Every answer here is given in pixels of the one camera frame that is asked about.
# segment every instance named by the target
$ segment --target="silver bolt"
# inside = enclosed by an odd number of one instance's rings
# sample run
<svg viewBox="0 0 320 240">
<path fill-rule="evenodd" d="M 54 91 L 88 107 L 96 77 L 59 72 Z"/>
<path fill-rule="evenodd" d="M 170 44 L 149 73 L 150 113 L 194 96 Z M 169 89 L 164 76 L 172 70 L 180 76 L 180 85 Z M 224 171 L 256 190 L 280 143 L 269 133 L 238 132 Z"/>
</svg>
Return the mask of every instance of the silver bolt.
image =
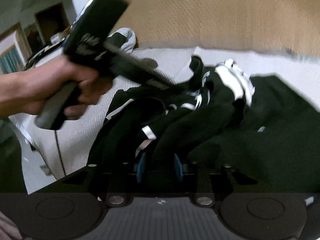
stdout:
<svg viewBox="0 0 320 240">
<path fill-rule="evenodd" d="M 197 199 L 197 202 L 200 205 L 207 206 L 207 205 L 210 205 L 213 201 L 209 197 L 200 197 L 200 198 Z"/>
<path fill-rule="evenodd" d="M 124 202 L 124 198 L 121 196 L 112 196 L 109 198 L 109 202 L 113 205 L 119 205 Z"/>
</svg>

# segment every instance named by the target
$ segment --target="doorway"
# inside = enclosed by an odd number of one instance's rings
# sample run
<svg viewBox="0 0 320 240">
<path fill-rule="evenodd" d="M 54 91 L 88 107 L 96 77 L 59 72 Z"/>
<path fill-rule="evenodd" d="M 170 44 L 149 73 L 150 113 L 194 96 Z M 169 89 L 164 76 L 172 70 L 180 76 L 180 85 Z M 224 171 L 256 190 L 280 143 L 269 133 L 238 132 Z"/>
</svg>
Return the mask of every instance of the doorway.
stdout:
<svg viewBox="0 0 320 240">
<path fill-rule="evenodd" d="M 44 11 L 38 12 L 35 17 L 45 44 L 50 43 L 50 38 L 53 35 L 63 32 L 69 27 L 69 22 L 62 3 L 58 3 Z"/>
</svg>

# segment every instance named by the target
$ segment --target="woven mat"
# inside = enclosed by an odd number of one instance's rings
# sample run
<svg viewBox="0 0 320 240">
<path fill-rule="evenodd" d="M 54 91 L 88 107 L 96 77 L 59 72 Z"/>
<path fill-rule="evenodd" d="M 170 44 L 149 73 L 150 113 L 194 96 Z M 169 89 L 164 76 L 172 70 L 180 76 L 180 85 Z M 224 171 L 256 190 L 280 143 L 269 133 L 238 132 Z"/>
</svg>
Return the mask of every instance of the woven mat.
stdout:
<svg viewBox="0 0 320 240">
<path fill-rule="evenodd" d="M 193 47 L 320 56 L 320 0 L 130 0 L 115 29 L 140 48 Z"/>
</svg>

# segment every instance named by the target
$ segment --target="gray handle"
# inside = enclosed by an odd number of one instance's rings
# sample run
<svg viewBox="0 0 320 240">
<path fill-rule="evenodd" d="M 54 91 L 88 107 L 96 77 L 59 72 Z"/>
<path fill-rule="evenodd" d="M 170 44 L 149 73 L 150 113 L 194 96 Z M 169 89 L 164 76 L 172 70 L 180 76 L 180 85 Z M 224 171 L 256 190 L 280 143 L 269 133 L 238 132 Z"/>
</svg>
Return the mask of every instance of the gray handle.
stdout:
<svg viewBox="0 0 320 240">
<path fill-rule="evenodd" d="M 37 127 L 52 130 L 56 119 L 59 118 L 64 106 L 72 92 L 77 87 L 76 82 L 71 82 L 62 87 L 62 89 L 53 95 L 44 105 L 41 114 L 36 117 L 35 124 Z"/>
</svg>

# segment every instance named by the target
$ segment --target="curtain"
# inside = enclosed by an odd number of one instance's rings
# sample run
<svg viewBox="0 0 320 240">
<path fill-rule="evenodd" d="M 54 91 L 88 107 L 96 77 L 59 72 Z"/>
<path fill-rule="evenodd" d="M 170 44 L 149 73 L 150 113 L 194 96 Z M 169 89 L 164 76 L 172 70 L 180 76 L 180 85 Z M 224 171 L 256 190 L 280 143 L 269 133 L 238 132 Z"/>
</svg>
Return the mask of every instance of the curtain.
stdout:
<svg viewBox="0 0 320 240">
<path fill-rule="evenodd" d="M 15 46 L 0 56 L 0 64 L 4 74 L 18 71 L 18 65 L 22 62 Z"/>
</svg>

